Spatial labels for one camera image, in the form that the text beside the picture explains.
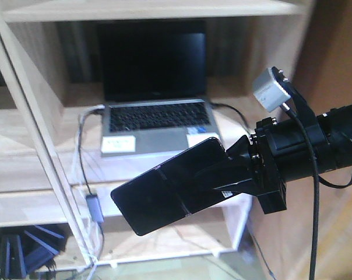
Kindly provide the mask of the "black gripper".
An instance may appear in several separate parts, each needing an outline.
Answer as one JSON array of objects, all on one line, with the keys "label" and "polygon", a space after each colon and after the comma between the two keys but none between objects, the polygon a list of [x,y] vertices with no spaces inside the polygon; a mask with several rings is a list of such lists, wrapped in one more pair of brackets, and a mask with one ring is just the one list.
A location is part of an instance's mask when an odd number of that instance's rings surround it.
[{"label": "black gripper", "polygon": [[[311,157],[301,129],[293,120],[280,123],[275,118],[265,118],[256,123],[254,148],[261,156],[261,172],[266,194],[258,196],[265,214],[287,209],[286,183],[312,176]],[[226,150],[236,163],[218,163],[194,175],[198,189],[204,192],[225,192],[233,194],[259,194],[255,173],[246,165],[249,163],[250,142],[243,135]]]}]

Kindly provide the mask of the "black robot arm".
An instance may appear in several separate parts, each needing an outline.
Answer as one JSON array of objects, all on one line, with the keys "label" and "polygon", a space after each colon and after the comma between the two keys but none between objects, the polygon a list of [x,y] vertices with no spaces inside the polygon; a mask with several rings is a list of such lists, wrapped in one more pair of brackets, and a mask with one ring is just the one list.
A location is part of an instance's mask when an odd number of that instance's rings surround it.
[{"label": "black robot arm", "polygon": [[[307,132],[325,173],[352,166],[352,105],[333,108],[315,118]],[[263,119],[250,141],[242,136],[227,157],[196,173],[203,191],[230,191],[258,198],[265,214],[285,210],[286,183],[312,175],[312,162],[301,129],[294,120],[275,124]]]}]

